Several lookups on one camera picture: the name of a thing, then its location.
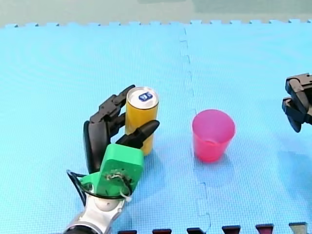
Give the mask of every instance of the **aluminum can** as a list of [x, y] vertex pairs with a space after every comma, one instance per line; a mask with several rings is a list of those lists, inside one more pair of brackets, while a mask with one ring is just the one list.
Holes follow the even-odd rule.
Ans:
[[[136, 128], [157, 118], [159, 96], [149, 87], [135, 87], [127, 94], [125, 133], [131, 134]], [[141, 150], [148, 155], [153, 148], [154, 135], [149, 136]]]

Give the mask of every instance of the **can lid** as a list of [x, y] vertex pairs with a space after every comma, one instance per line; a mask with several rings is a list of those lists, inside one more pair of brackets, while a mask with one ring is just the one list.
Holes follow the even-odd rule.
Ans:
[[132, 106], [138, 109], [151, 109], [157, 106], [159, 97], [149, 87], [135, 87], [128, 92], [127, 100]]

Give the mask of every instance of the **blue foam mat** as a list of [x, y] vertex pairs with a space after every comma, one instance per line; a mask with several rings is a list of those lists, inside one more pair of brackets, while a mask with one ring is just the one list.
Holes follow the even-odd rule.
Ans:
[[[311, 128], [296, 134], [281, 110], [285, 78], [309, 72], [312, 24], [45, 27], [0, 30], [0, 233], [60, 233], [82, 210], [66, 169], [86, 173], [82, 124], [126, 86], [160, 95], [160, 128], [133, 201], [114, 232], [199, 227], [240, 234], [311, 223]], [[190, 124], [220, 109], [237, 133], [213, 165], [194, 159]], [[123, 130], [114, 139], [123, 134]]]

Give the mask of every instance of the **white cable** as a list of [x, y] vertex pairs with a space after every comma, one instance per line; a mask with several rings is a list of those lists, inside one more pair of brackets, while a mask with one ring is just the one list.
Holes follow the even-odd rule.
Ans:
[[131, 196], [126, 196], [123, 194], [122, 189], [120, 189], [120, 195], [126, 199], [126, 202], [130, 202], [132, 200]]

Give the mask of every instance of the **black cable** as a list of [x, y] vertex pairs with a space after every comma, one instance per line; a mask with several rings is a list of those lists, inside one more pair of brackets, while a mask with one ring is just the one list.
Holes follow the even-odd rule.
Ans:
[[[80, 180], [78, 179], [78, 177], [84, 177], [86, 175], [76, 174], [70, 170], [67, 170], [66, 172], [67, 172], [68, 177], [70, 178], [70, 180], [74, 184], [76, 190], [78, 191], [79, 196], [80, 196], [84, 206], [86, 205], [86, 194], [89, 194], [89, 195], [94, 196], [94, 197], [102, 198], [102, 199], [124, 199], [125, 198], [121, 195], [120, 196], [102, 196], [102, 195], [97, 195], [95, 193], [92, 193], [91, 191], [84, 188], [83, 185], [81, 184]], [[130, 181], [121, 175], [118, 175], [117, 177], [120, 177], [122, 179], [123, 183], [125, 184], [125, 186], [129, 190], [129, 194], [125, 195], [125, 196], [131, 196], [133, 191], [132, 191], [132, 188], [130, 185]]]

